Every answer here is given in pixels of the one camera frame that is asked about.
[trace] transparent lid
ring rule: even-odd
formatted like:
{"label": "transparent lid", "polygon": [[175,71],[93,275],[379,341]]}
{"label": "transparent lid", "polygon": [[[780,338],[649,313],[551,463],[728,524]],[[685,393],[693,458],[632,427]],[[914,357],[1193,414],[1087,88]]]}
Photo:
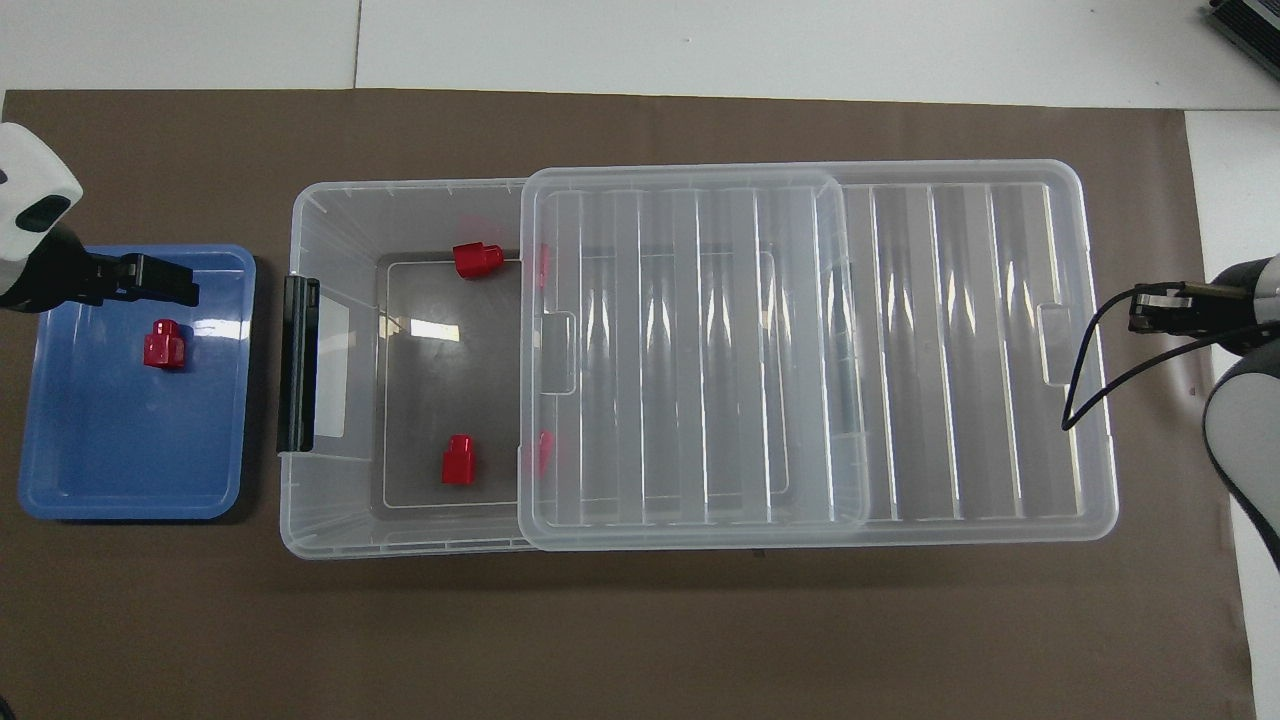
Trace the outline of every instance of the transparent lid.
{"label": "transparent lid", "polygon": [[788,165],[548,169],[521,209],[520,525],[833,544],[867,519],[845,201]]}

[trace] red object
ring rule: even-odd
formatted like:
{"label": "red object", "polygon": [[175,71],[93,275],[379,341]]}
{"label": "red object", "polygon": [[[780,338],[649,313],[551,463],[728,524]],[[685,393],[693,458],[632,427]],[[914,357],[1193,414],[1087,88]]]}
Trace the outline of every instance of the red object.
{"label": "red object", "polygon": [[538,287],[547,287],[547,273],[552,266],[552,249],[547,243],[538,246]]}
{"label": "red object", "polygon": [[471,436],[453,436],[444,451],[440,482],[447,486],[470,486],[476,479],[476,456],[471,451]]}
{"label": "red object", "polygon": [[453,266],[463,278],[483,278],[502,265],[502,249],[497,245],[468,242],[453,246]]}
{"label": "red object", "polygon": [[178,370],[187,364],[187,342],[182,340],[178,323],[155,322],[142,345],[142,364],[165,370]]}
{"label": "red object", "polygon": [[552,464],[552,455],[556,454],[556,436],[547,430],[538,433],[538,477],[547,474],[547,468]]}

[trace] black cable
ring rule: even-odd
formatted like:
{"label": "black cable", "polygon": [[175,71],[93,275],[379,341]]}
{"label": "black cable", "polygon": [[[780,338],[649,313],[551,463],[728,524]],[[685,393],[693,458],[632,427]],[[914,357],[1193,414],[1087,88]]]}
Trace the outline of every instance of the black cable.
{"label": "black cable", "polygon": [[1280,320],[1270,322],[1270,323],[1258,323],[1258,324],[1253,324],[1253,325],[1245,325],[1245,327],[1240,327],[1240,328],[1233,328],[1230,331],[1222,331],[1220,333],[1208,334],[1208,336],[1204,336],[1202,338],[1198,338],[1198,340],[1194,340],[1192,342],[1188,342],[1187,345],[1181,345],[1181,346],[1178,346],[1178,347],[1175,347],[1172,350],[1167,350],[1165,352],[1161,352],[1160,355],[1156,355],[1155,357],[1147,359],[1147,360],[1144,360],[1144,361],[1134,365],[1133,368],[1125,370],[1119,377],[1116,377],[1114,380],[1111,380],[1110,383],[1107,383],[1106,386],[1103,386],[1102,389],[1100,389],[1098,392],[1093,393],[1092,397],[1089,397],[1088,400],[1085,400],[1084,404],[1080,405],[1080,407],[1075,411],[1075,414],[1071,414],[1071,405],[1075,402],[1076,386],[1080,382],[1080,372],[1084,368],[1084,359],[1085,359],[1085,356],[1088,355],[1088,351],[1089,351],[1089,340],[1093,338],[1093,332],[1097,328],[1098,322],[1102,319],[1102,315],[1106,314],[1106,311],[1110,310],[1111,307],[1114,307],[1117,302],[1121,302],[1121,301],[1124,301],[1128,297],[1133,297],[1135,295],[1147,295],[1147,293],[1151,293],[1151,292],[1165,292],[1165,291],[1169,291],[1169,290],[1181,290],[1184,287],[1184,284],[1185,283],[1171,282],[1171,283],[1152,283],[1152,284],[1137,286],[1137,287],[1134,287],[1132,290],[1126,290],[1126,291],[1124,291],[1124,292],[1121,292],[1121,293],[1111,297],[1110,300],[1107,300],[1106,302],[1103,302],[1101,307],[1098,307],[1098,311],[1093,314],[1093,318],[1089,320],[1088,328],[1085,328],[1085,331],[1084,331],[1084,340],[1080,342],[1080,352],[1079,352],[1079,355],[1076,355],[1076,357],[1075,357],[1075,368],[1071,370],[1071,384],[1069,386],[1068,392],[1066,392],[1066,405],[1062,407],[1062,429],[1064,430],[1070,430],[1073,427],[1075,427],[1075,424],[1080,421],[1080,419],[1084,416],[1085,413],[1088,413],[1089,410],[1092,410],[1093,406],[1097,405],[1098,402],[1102,402],[1102,398],[1105,398],[1106,396],[1111,395],[1111,392],[1114,392],[1117,387],[1120,387],[1124,383],[1129,382],[1135,375],[1138,375],[1138,374],[1140,374],[1140,373],[1143,373],[1146,370],[1149,370],[1151,368],[1155,368],[1156,365],[1160,365],[1165,360],[1172,360],[1174,357],[1178,357],[1179,355],[1185,355],[1185,354],[1188,354],[1188,352],[1190,352],[1193,350],[1199,350],[1202,347],[1208,347],[1210,345],[1213,345],[1213,343],[1217,343],[1217,342],[1222,342],[1225,340],[1231,340],[1234,337],[1245,336],[1245,334],[1251,334],[1251,333],[1258,333],[1258,332],[1280,331]]}
{"label": "black cable", "polygon": [[1080,340],[1080,351],[1075,356],[1075,366],[1071,368],[1071,383],[1066,386],[1066,404],[1062,406],[1064,430],[1071,429],[1076,423],[1080,421],[1080,416],[1084,415],[1088,407],[1093,407],[1093,405],[1097,405],[1097,401],[1101,400],[1101,397],[1097,396],[1091,397],[1089,402],[1085,402],[1084,411],[1079,411],[1075,415],[1071,415],[1071,406],[1075,404],[1075,391],[1080,384],[1080,373],[1084,370],[1084,360],[1089,355],[1089,341],[1093,340],[1093,333],[1094,331],[1097,331],[1098,323],[1102,320],[1102,316],[1107,314],[1107,310],[1115,307],[1119,302],[1124,302],[1125,300],[1135,295],[1164,293],[1170,290],[1183,290],[1185,286],[1187,283],[1183,282],[1139,284],[1129,290],[1125,290],[1123,292],[1112,295],[1106,302],[1098,306],[1097,313],[1094,313],[1093,316],[1089,318],[1089,324],[1085,325],[1084,328],[1084,338]]}

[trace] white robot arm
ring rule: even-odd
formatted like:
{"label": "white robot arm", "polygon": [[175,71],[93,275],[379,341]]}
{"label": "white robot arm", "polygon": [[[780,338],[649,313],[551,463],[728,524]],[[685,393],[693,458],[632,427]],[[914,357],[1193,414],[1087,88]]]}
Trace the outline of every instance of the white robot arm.
{"label": "white robot arm", "polygon": [[59,220],[83,190],[31,131],[0,123],[0,307],[41,313],[72,300],[142,297],[195,306],[188,268],[142,254],[87,252]]}

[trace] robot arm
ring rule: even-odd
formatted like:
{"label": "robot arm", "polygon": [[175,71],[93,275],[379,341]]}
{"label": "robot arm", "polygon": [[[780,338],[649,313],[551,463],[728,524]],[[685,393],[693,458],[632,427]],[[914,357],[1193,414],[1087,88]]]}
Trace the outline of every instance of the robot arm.
{"label": "robot arm", "polygon": [[87,252],[59,220],[83,190],[65,164],[15,123],[0,123],[0,307],[42,313],[72,300],[142,297],[196,306],[188,268],[142,254]]}
{"label": "robot arm", "polygon": [[[1211,283],[1138,286],[1103,304],[1100,315],[1124,296],[1132,297],[1132,332],[1196,341],[1121,374],[1085,405],[1143,369],[1197,347],[1217,343],[1240,355],[1206,401],[1204,445],[1280,568],[1280,255],[1233,265]],[[1064,414],[1064,429],[1074,419]]]}

